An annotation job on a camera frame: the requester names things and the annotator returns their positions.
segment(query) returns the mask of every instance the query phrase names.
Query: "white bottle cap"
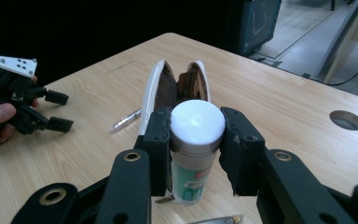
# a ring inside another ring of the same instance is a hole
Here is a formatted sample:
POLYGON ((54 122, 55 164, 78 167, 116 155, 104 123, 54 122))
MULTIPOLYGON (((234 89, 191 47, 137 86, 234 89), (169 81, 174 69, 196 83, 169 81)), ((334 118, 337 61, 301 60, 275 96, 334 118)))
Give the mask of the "white bottle cap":
POLYGON ((192 156, 214 153, 224 130, 225 118, 215 105, 203 100, 184 101, 171 113, 171 149, 192 156))

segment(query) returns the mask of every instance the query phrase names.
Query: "bottle label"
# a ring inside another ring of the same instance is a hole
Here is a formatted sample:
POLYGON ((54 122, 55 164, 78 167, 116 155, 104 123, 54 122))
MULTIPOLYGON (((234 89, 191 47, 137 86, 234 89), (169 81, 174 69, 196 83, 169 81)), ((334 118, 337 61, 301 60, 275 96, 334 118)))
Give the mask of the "bottle label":
POLYGON ((211 167, 202 170, 187 169, 172 161, 173 192, 185 201, 195 201, 202 196, 211 167))

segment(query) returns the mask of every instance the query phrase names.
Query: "table surface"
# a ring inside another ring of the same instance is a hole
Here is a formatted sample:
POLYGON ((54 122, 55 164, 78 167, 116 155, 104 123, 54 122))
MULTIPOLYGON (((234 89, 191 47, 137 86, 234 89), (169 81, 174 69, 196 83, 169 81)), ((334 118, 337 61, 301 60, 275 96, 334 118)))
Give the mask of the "table surface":
MULTIPOLYGON (((336 110, 358 116, 358 96, 165 34, 46 86, 69 95, 68 103, 39 99, 36 110, 75 123, 69 133, 17 133, 0 146, 0 223, 9 223, 35 191, 49 184, 66 182, 82 190, 110 174, 115 156, 133 147, 140 120, 111 135, 108 129, 140 108, 149 72, 161 59, 176 79, 189 63, 203 61, 212 103, 242 112, 264 136, 267 148, 297 154, 322 184, 345 194, 358 185, 358 131, 340 128, 329 118, 336 110)), ((245 223, 261 223, 256 198, 233 197, 217 160, 199 203, 152 203, 152 223, 237 214, 245 214, 245 223)))

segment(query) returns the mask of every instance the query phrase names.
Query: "pen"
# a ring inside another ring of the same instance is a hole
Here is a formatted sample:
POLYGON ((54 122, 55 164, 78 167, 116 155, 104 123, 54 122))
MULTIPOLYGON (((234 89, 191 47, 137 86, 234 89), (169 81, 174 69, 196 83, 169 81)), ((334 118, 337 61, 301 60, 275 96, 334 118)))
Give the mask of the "pen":
POLYGON ((133 113, 129 114, 126 118, 121 119, 119 122, 116 122, 112 128, 110 128, 109 133, 114 133, 123 127, 127 126, 129 123, 133 122, 134 120, 138 119, 141 116, 141 109, 134 111, 133 113))
POLYGON ((232 217, 218 217, 208 220, 203 220, 199 222, 194 222, 192 224, 239 224, 243 221, 245 216, 243 214, 235 215, 232 217))

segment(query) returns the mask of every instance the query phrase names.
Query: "plastic bottle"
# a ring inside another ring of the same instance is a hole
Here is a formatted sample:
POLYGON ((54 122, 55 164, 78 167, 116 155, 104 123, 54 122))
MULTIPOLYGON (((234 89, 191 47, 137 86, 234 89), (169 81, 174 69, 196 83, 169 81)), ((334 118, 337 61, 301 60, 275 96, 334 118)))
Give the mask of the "plastic bottle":
POLYGON ((172 191, 185 205, 201 198, 219 148, 225 118, 213 104, 189 100, 171 114, 172 191))

